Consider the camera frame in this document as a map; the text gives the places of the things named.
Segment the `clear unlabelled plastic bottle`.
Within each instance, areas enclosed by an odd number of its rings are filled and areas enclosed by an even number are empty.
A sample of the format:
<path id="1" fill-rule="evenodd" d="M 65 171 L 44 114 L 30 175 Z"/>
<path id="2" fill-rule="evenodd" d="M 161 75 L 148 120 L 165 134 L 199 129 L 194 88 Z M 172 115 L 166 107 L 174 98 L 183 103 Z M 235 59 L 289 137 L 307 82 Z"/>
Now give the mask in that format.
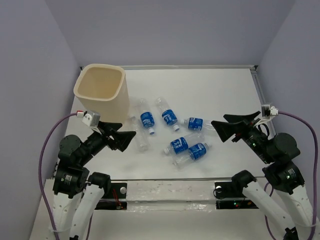
<path id="1" fill-rule="evenodd" d="M 136 117 L 135 109 L 132 106 L 129 108 L 128 121 L 130 123 L 132 130 L 136 132 L 134 140 L 136 142 L 138 151 L 139 152 L 147 151 L 149 148 L 148 142 L 144 134 L 144 131 L 141 128 L 139 120 Z"/>

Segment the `blue label bottle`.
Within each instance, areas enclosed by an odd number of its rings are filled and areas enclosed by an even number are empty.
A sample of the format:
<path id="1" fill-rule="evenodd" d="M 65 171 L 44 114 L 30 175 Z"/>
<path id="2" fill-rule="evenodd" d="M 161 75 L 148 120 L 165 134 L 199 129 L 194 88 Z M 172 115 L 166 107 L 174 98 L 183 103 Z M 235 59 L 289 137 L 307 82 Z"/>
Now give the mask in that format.
<path id="1" fill-rule="evenodd" d="M 155 120 L 151 112 L 150 106 L 145 98 L 138 101 L 138 112 L 141 124 L 150 135 L 155 134 Z"/>
<path id="2" fill-rule="evenodd" d="M 155 104 L 159 109 L 165 124 L 177 132 L 180 129 L 178 118 L 172 108 L 169 106 L 168 102 L 164 98 L 159 97 L 155 100 Z"/>
<path id="3" fill-rule="evenodd" d="M 213 127 L 209 120 L 204 120 L 197 117 L 189 117 L 180 120 L 180 124 L 183 127 L 191 131 L 202 131 L 202 132 L 215 132 L 216 129 Z"/>
<path id="4" fill-rule="evenodd" d="M 179 137 L 169 143 L 169 145 L 163 149 L 165 155 L 178 155 L 190 147 L 202 142 L 205 139 L 202 133 L 193 132 L 183 137 Z"/>

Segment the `blue label bottle lowest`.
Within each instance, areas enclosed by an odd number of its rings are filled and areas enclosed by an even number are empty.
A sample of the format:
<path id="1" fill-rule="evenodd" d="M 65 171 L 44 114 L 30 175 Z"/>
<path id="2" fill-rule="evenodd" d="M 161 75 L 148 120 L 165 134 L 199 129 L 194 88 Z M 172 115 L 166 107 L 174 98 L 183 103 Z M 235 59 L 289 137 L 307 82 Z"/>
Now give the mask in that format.
<path id="1" fill-rule="evenodd" d="M 191 146 L 185 154 L 173 159 L 173 165 L 179 169 L 184 168 L 204 158 L 212 145 L 207 142 L 200 142 Z"/>

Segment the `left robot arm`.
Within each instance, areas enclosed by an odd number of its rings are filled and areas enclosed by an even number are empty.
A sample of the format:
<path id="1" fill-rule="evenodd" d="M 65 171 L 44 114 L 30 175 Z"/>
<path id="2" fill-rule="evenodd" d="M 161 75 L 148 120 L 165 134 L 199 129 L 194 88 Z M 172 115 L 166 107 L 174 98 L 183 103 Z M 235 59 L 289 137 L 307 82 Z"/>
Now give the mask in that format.
<path id="1" fill-rule="evenodd" d="M 98 202 L 111 191 L 111 177 L 85 165 L 104 148 L 124 152 L 135 131 L 120 131 L 121 123 L 99 122 L 85 141 L 74 134 L 59 143 L 53 183 L 52 232 L 49 240 L 80 240 Z"/>

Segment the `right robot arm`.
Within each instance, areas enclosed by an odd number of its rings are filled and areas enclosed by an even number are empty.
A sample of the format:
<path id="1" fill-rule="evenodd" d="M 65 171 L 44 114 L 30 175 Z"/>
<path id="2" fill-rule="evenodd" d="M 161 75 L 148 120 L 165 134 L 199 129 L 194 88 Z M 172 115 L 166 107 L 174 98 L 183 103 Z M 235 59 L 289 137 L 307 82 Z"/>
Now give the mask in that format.
<path id="1" fill-rule="evenodd" d="M 300 155 L 297 141 L 288 133 L 277 133 L 269 138 L 259 127 L 278 115 L 294 118 L 305 124 L 313 136 L 313 200 L 309 200 L 304 177 L 293 159 Z M 231 139 L 236 143 L 243 140 L 250 149 L 267 165 L 262 169 L 272 191 L 284 203 L 282 209 L 263 189 L 256 178 L 247 170 L 231 178 L 230 190 L 235 196 L 249 198 L 263 212 L 265 221 L 277 227 L 284 240 L 318 240 L 320 220 L 317 215 L 317 170 L 319 146 L 313 127 L 304 119 L 274 106 L 263 107 L 249 115 L 225 114 L 225 121 L 211 121 L 222 142 Z"/>

